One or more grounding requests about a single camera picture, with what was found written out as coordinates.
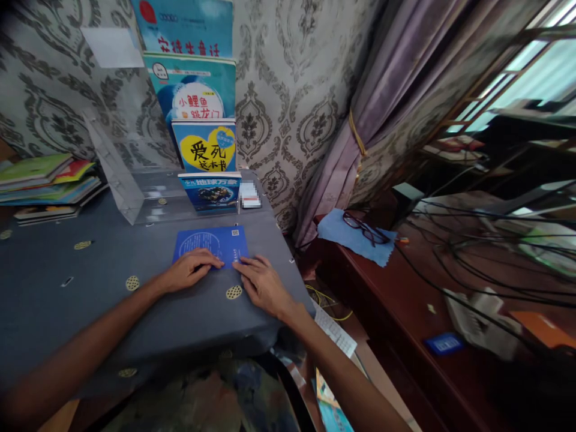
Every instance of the stacked cards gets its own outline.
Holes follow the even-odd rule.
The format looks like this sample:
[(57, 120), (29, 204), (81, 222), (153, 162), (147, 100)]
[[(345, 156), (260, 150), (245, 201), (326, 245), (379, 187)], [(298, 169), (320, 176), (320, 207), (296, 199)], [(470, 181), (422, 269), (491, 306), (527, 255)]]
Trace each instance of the stacked cards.
[(259, 208), (262, 207), (262, 202), (258, 198), (256, 186), (252, 182), (240, 183), (240, 200), (242, 208)]

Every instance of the hand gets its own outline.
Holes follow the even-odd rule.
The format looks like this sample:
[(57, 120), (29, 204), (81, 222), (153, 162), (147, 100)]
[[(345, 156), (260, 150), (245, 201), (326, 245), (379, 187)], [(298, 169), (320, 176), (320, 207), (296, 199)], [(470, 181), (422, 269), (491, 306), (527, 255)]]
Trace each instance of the hand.
[(158, 276), (157, 283), (164, 292), (176, 292), (188, 288), (208, 274), (210, 268), (222, 268), (224, 263), (206, 248), (186, 252), (172, 267)]
[(232, 263), (232, 266), (241, 273), (244, 289), (252, 303), (285, 322), (297, 309), (297, 304), (282, 285), (270, 261), (261, 255), (256, 255), (256, 258), (241, 257), (245, 265)]

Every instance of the purple curtain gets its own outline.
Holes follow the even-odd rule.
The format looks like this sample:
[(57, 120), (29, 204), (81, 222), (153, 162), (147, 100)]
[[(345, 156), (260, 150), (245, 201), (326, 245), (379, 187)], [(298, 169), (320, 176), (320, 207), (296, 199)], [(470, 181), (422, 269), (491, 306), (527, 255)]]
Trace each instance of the purple curtain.
[[(365, 72), (352, 98), (356, 130), (366, 149), (373, 146), (422, 98), (449, 61), (434, 65), (416, 89), (413, 84), (469, 0), (404, 0), (390, 2)], [(410, 91), (408, 101), (399, 102)], [(361, 155), (345, 122), (322, 166), (300, 202), (296, 244), (316, 235), (315, 215), (345, 208), (354, 187)]]

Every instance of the wooden desk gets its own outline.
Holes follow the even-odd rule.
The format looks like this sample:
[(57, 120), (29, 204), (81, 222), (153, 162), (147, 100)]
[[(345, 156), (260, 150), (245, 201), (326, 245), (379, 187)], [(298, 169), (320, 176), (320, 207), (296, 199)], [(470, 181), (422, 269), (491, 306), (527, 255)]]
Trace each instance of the wooden desk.
[[(474, 208), (497, 199), (483, 192), (474, 192), (433, 200), (458, 208)], [(428, 207), (428, 210), (441, 212), (442, 209)], [(445, 239), (448, 237), (448, 233), (424, 217), (413, 215), (410, 219)], [(437, 217), (436, 220), (453, 229), (462, 228), (461, 224), (479, 224), (476, 218), (459, 218), (460, 222), (452, 217)], [(440, 267), (432, 254), (433, 246), (420, 231), (408, 224), (399, 231), (401, 236), (410, 239), (410, 243), (402, 247), (416, 268), (441, 287), (464, 291)], [(497, 246), (477, 245), (467, 250), (501, 262), (546, 270), (528, 258)], [(466, 259), (481, 271), (515, 286), (569, 289), (553, 275), (519, 270), (475, 256), (466, 256)], [(445, 263), (461, 281), (479, 289), (489, 285), (466, 272), (447, 255)], [(454, 331), (454, 326), (443, 295), (418, 277), (398, 251), (394, 251), (388, 265), (381, 268), (336, 243), (316, 239), (302, 259), (300, 270), (303, 277), (306, 278), (316, 266), (317, 276), (340, 301), (354, 310), (370, 338), (372, 351), (424, 432), (514, 430), (490, 400), (494, 384), (505, 373), (504, 364), (499, 359), (472, 346), (447, 356), (432, 355), (425, 347), (425, 339)], [(492, 288), (511, 294), (497, 286)], [(434, 307), (436, 314), (428, 310), (428, 305)], [(576, 336), (573, 310), (513, 300), (506, 300), (505, 307), (508, 310), (541, 311), (566, 332)]]

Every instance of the gold curtain tie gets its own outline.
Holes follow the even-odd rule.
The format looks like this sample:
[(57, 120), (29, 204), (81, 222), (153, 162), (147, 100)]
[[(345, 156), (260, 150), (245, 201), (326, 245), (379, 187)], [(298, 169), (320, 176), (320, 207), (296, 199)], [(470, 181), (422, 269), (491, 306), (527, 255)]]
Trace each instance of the gold curtain tie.
[(352, 108), (350, 108), (348, 123), (350, 124), (350, 129), (352, 129), (352, 133), (354, 134), (354, 138), (356, 139), (356, 144), (358, 144), (358, 148), (360, 149), (360, 154), (362, 155), (362, 157), (366, 156), (366, 147), (364, 147), (362, 138), (360, 138), (360, 135), (358, 135), (358, 132), (356, 131), (356, 125), (354, 124), (354, 119), (352, 118)]

